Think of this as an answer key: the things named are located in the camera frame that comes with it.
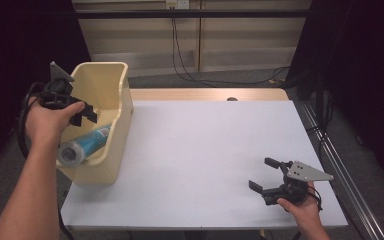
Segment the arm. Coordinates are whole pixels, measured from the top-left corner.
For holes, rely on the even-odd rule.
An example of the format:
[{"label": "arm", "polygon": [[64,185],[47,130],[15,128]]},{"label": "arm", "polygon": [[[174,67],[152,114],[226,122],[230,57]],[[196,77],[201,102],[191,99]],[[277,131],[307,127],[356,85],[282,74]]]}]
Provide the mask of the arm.
[{"label": "arm", "polygon": [[[309,182],[308,185],[314,188],[313,182]],[[309,191],[314,194],[314,190],[311,188],[309,188]],[[330,239],[320,221],[316,199],[308,197],[307,200],[299,206],[295,206],[283,198],[279,198],[277,203],[294,216],[300,232],[306,236],[308,240]]]},{"label": "arm", "polygon": [[0,216],[0,239],[59,238],[57,148],[70,117],[84,106],[78,102],[62,110],[49,110],[33,103],[26,121],[30,153]]}]

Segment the cream plastic bin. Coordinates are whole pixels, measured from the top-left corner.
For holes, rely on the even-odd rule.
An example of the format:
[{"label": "cream plastic bin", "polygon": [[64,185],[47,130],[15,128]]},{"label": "cream plastic bin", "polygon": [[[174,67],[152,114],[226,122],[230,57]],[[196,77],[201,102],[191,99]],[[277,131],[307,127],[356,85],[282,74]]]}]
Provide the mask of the cream plastic bin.
[{"label": "cream plastic bin", "polygon": [[65,167],[57,161],[57,168],[73,182],[113,183],[117,179],[133,113],[126,73],[125,63],[90,62],[78,65],[71,74],[75,79],[71,95],[93,106],[98,114],[98,123],[82,117],[82,126],[67,127],[61,142],[111,124],[106,145],[79,166]]}]

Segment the wall outlet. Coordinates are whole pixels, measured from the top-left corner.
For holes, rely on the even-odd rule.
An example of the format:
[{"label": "wall outlet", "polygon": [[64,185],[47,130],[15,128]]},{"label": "wall outlet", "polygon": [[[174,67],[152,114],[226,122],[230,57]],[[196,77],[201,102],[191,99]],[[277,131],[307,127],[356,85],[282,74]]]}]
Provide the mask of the wall outlet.
[{"label": "wall outlet", "polygon": [[189,9],[189,0],[178,0],[176,9]]},{"label": "wall outlet", "polygon": [[177,9],[177,0],[166,0],[167,9]]}]

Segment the hand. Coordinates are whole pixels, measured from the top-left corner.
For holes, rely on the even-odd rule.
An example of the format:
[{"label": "hand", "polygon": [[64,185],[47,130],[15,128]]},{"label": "hand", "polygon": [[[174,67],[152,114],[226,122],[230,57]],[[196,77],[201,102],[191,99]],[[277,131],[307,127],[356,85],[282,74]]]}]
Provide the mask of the hand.
[{"label": "hand", "polygon": [[[314,183],[309,182],[308,186],[308,191],[314,194],[312,189],[314,188]],[[307,197],[306,201],[298,206],[283,198],[279,198],[277,203],[294,216],[300,232],[307,239],[329,239],[320,221],[319,209],[315,198]]]},{"label": "hand", "polygon": [[26,133],[32,144],[38,141],[58,144],[71,116],[85,107],[84,102],[76,102],[61,110],[50,110],[40,106],[36,98],[30,98],[29,103],[31,107],[26,120]]}]

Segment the table surface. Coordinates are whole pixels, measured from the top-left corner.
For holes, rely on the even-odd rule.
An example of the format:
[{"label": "table surface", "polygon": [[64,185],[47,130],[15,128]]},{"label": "table surface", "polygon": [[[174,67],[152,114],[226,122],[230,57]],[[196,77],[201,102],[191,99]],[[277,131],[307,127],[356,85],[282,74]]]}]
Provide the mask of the table surface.
[{"label": "table surface", "polygon": [[[130,230],[296,226],[290,214],[266,206],[247,186],[248,180],[265,188],[283,183],[280,170],[265,165],[264,157],[322,169],[283,90],[132,89],[131,94],[135,112],[119,177],[112,185],[73,184],[62,208],[66,225]],[[239,101],[227,102],[229,97]],[[316,188],[323,197],[323,224],[347,225],[329,183],[317,182]]]}]

